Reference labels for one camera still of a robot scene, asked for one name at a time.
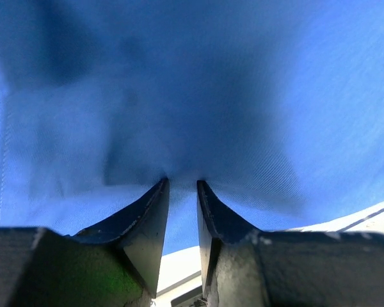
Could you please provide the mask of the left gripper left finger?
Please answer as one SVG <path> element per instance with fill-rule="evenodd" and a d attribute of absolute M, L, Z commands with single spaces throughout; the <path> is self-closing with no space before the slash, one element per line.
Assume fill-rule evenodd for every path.
<path fill-rule="evenodd" d="M 163 254 L 170 196 L 167 178 L 138 200 L 73 236 L 81 244 L 104 246 L 152 296 Z"/>

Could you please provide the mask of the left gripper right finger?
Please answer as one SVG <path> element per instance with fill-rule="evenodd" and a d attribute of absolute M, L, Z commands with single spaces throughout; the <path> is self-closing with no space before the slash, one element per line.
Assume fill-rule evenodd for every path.
<path fill-rule="evenodd" d="M 262 299 L 261 231 L 197 186 L 202 290 L 206 299 Z"/>

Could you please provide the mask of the blue surgical drape cloth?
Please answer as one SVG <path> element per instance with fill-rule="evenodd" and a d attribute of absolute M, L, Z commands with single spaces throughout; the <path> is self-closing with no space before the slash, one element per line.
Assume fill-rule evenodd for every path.
<path fill-rule="evenodd" d="M 196 181 L 265 230 L 384 201 L 384 1 L 0 1 L 0 226 L 74 234 Z"/>

